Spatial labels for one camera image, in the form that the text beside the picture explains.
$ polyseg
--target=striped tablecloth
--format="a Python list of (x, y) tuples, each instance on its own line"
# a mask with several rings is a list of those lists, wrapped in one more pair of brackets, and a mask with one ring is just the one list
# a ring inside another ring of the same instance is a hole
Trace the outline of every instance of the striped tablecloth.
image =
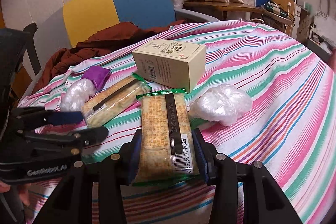
[[(294, 39), (266, 25), (223, 21), (183, 24), (155, 38), (205, 44), (206, 71), (186, 96), (187, 106), (208, 88), (222, 83), (245, 90), (253, 109), (231, 127), (200, 119), (207, 142), (239, 162), (262, 161), (294, 206), (303, 223), (319, 223), (335, 199), (336, 81), (334, 73), (315, 54)], [(131, 51), (141, 41), (104, 57), (86, 60), (55, 77), (20, 106), (59, 109), (66, 89), (92, 65), (111, 69), (105, 88), (136, 70)], [(153, 90), (164, 88), (149, 82)], [(86, 163), (101, 161), (129, 142), (141, 127), (140, 103), (108, 122), (109, 136), (83, 151)], [(62, 132), (84, 128), (45, 126), (37, 130)], [(27, 221), (51, 194), (58, 180), (35, 183), (30, 189)], [(93, 223), (98, 223), (97, 185), (93, 195)], [(128, 223), (192, 223), (209, 220), (214, 186), (192, 179), (171, 186), (122, 187)], [(242, 222), (242, 187), (239, 187), (239, 221)]]

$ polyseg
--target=cardboard box by curtain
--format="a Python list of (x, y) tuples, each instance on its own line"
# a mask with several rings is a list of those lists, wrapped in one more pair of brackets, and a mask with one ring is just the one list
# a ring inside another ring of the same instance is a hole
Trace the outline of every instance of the cardboard box by curtain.
[(154, 39), (132, 52), (145, 79), (190, 93), (205, 71), (205, 45)]

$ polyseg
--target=blue panel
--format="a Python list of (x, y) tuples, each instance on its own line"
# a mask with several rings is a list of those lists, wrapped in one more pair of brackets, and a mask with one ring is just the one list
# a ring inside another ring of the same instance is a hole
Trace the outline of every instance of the blue panel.
[(142, 29), (164, 27), (175, 21), (171, 0), (113, 0), (120, 22), (130, 21)]

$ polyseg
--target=purple packet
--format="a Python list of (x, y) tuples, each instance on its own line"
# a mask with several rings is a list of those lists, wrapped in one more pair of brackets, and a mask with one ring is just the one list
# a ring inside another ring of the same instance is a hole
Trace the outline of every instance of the purple packet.
[(89, 79), (93, 82), (97, 91), (100, 91), (107, 80), (110, 70), (99, 66), (92, 66), (82, 76), (82, 79)]

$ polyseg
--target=white plastic bag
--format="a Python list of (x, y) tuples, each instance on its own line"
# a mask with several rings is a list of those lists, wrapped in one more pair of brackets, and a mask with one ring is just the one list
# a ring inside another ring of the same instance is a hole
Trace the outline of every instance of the white plastic bag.
[(233, 85), (222, 84), (208, 89), (191, 103), (189, 115), (230, 126), (251, 109), (252, 99), (246, 92)]
[(61, 111), (81, 111), (85, 102), (96, 92), (97, 89), (90, 79), (80, 79), (67, 89), (59, 107)]

